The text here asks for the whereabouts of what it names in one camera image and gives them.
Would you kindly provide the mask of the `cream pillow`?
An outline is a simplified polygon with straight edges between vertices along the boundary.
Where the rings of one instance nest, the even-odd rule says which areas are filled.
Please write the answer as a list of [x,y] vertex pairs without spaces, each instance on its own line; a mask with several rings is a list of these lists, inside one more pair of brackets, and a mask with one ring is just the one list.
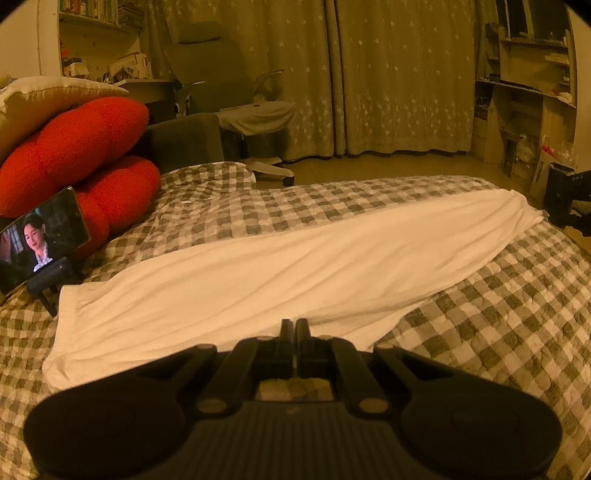
[[56,115],[95,99],[127,94],[118,86],[73,77],[2,75],[1,162]]

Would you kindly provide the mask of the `white knit garment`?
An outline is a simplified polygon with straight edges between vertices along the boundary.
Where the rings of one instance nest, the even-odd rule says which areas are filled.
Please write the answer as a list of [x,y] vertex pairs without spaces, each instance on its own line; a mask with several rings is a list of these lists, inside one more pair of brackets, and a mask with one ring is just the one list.
[[284,319],[366,350],[542,218],[518,192],[481,190],[144,260],[61,290],[43,379],[57,392],[199,344],[229,350]]

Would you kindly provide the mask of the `smartphone showing video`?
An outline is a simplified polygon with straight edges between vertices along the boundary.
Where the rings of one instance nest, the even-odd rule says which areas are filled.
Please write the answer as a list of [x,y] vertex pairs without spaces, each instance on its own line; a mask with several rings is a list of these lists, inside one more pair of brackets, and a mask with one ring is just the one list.
[[64,188],[1,230],[1,295],[89,241],[76,193]]

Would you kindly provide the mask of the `grey white checkered bedspread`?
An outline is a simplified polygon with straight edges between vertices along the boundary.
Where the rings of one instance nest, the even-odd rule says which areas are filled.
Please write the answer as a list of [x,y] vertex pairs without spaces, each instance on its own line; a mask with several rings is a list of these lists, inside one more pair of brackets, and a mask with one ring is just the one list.
[[[468,176],[401,177],[259,190],[231,162],[163,175],[142,222],[90,256],[82,272],[107,280],[159,254],[204,242],[322,225],[394,205],[487,190]],[[29,411],[48,393],[41,367],[57,322],[26,289],[1,307],[1,475],[32,479],[23,442]],[[432,296],[384,341],[537,396],[563,440],[548,475],[590,475],[590,257],[542,222],[461,283]]]

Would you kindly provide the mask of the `lower red puffy cushion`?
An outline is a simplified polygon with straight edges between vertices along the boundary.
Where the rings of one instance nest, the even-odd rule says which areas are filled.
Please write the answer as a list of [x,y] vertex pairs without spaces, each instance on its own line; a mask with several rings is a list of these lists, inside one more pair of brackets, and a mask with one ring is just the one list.
[[124,233],[147,212],[160,188],[149,160],[126,156],[74,187],[90,240],[74,253],[83,260]]

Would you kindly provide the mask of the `grey star pattern curtain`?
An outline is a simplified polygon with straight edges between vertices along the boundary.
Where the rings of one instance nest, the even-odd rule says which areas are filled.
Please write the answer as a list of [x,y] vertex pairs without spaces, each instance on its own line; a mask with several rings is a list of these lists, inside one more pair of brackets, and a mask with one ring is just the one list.
[[283,156],[470,149],[476,76],[472,1],[149,1],[155,74],[192,23],[213,21],[246,69],[277,71],[293,102]]

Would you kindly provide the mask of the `red puffy cushion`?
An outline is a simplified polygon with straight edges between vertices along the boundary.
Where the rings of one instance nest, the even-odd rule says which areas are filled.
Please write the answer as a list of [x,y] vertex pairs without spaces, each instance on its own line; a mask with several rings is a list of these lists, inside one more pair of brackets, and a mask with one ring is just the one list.
[[24,140],[1,166],[1,215],[15,218],[121,159],[149,120],[146,106],[103,97],[65,111]]
[[160,188],[149,160],[126,156],[74,187],[90,240],[74,253],[83,260],[124,233],[147,212]]

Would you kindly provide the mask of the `black phone stand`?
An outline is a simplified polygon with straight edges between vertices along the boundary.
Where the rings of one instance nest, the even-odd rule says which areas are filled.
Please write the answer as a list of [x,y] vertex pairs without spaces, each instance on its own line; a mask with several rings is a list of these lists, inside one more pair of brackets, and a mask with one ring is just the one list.
[[81,284],[84,277],[81,271],[69,257],[62,257],[45,265],[26,282],[27,292],[36,300],[39,300],[49,315],[57,316],[57,307],[51,303],[44,292],[50,290],[58,294],[63,285]]

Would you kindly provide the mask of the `upper red puffy cushion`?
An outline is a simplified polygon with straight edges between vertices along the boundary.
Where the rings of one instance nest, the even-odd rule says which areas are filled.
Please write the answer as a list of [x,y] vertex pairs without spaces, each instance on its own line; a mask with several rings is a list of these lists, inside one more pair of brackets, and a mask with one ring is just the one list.
[[149,120],[146,106],[103,97],[65,111],[24,140],[1,166],[1,215],[15,218],[121,159]]

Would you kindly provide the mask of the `white swivel office chair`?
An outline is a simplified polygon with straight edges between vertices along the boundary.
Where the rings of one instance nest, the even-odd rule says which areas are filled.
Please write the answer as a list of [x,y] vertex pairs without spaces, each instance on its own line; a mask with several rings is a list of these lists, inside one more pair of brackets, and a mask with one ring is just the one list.
[[254,174],[280,180],[290,187],[294,172],[279,157],[253,157],[249,139],[283,131],[296,112],[294,103],[263,98],[263,85],[283,74],[276,69],[256,78],[247,73],[245,57],[216,21],[183,23],[178,39],[164,47],[174,80],[180,112],[211,113],[222,134],[235,136],[239,161]]

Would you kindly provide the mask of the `white desk with clutter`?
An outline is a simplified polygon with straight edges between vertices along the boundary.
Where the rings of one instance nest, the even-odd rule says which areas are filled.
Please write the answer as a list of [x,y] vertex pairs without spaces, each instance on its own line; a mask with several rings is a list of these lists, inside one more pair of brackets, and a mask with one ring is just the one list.
[[154,70],[147,1],[59,1],[62,74],[113,84],[145,104],[152,124],[175,116],[172,83]]

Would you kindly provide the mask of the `wooden shelf unit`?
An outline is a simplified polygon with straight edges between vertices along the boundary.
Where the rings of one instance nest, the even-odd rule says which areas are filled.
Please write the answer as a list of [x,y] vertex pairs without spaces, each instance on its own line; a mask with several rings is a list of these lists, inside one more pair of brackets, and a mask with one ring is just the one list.
[[576,54],[567,7],[479,1],[476,45],[471,153],[542,200],[549,165],[574,164]]

